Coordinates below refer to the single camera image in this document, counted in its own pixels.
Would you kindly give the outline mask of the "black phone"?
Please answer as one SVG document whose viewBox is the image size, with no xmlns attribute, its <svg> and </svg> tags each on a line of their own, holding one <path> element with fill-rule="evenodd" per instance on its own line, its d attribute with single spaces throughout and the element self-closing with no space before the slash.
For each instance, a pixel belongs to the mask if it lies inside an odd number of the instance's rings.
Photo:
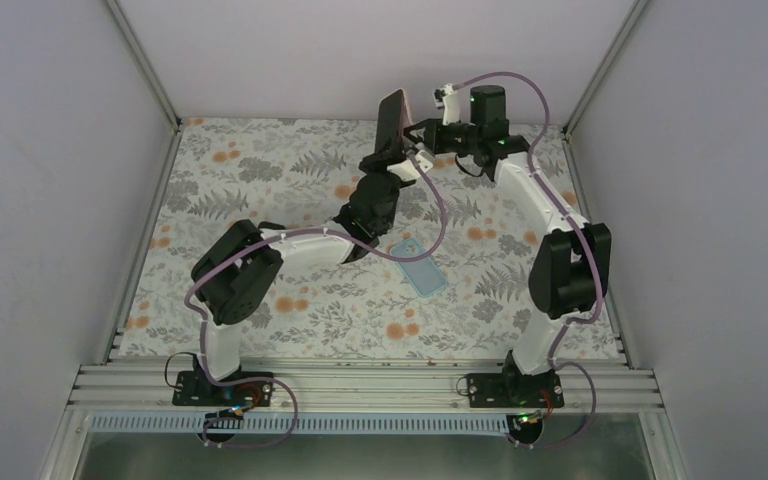
<svg viewBox="0 0 768 480">
<path fill-rule="evenodd" d="M 375 154 L 396 155 L 402 151 L 404 110 L 405 91 L 403 89 L 393 91 L 379 102 Z"/>
</svg>

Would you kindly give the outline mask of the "beige phone case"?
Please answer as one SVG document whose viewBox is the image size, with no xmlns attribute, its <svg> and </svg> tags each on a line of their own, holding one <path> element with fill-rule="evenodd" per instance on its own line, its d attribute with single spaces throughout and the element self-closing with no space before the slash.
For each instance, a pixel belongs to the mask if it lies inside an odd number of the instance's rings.
<svg viewBox="0 0 768 480">
<path fill-rule="evenodd" d="M 404 141 L 405 128 L 411 125 L 412 114 L 411 114 L 410 103 L 409 103 L 407 92 L 404 89 L 400 89 L 399 93 L 401 95 L 401 102 L 400 102 L 400 116 L 399 116 L 399 124 L 398 124 L 398 138 L 401 141 Z"/>
</svg>

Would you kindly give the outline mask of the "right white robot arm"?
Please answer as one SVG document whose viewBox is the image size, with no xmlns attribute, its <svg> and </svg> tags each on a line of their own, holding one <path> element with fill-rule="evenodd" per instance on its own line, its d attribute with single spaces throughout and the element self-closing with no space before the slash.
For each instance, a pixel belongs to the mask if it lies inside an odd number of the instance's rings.
<svg viewBox="0 0 768 480">
<path fill-rule="evenodd" d="M 457 84 L 437 88 L 433 98 L 441 117 L 411 125 L 404 133 L 434 154 L 471 158 L 539 228 L 540 244 L 528 275 L 537 312 L 509 352 L 506 361 L 514 372 L 501 382 L 504 399 L 525 407 L 540 393 L 536 375 L 556 368 L 556 352 L 569 327 L 590 325 L 601 316 L 612 235 L 605 224 L 577 213 L 550 183 L 536 159 L 538 142 L 511 132 L 503 87 L 470 87 L 468 120 L 461 118 L 461 90 Z"/>
</svg>

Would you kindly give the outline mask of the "light blue phone case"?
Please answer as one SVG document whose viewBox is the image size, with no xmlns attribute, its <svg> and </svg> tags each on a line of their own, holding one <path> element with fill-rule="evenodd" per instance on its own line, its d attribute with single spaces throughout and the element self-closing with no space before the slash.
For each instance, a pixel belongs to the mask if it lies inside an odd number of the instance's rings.
<svg viewBox="0 0 768 480">
<path fill-rule="evenodd" d="M 413 258 L 425 254 L 425 248 L 413 238 L 395 244 L 389 254 L 398 258 Z M 418 261 L 398 262 L 408 283 L 421 298 L 436 295 L 448 286 L 448 280 L 431 256 Z"/>
</svg>

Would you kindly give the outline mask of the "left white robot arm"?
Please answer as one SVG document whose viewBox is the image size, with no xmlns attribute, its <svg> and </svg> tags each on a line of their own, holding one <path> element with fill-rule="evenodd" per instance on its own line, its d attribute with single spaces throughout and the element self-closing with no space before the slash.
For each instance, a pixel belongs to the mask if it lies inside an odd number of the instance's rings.
<svg viewBox="0 0 768 480">
<path fill-rule="evenodd" d="M 371 253 L 395 223 L 403 188 L 433 166 L 421 153 L 363 159 L 363 176 L 339 213 L 316 228 L 291 229 L 250 220 L 234 223 L 192 269 L 195 289 L 185 301 L 201 302 L 209 316 L 199 340 L 204 372 L 199 392 L 215 405 L 238 391 L 242 323 L 261 305 L 281 270 L 342 265 Z"/>
</svg>

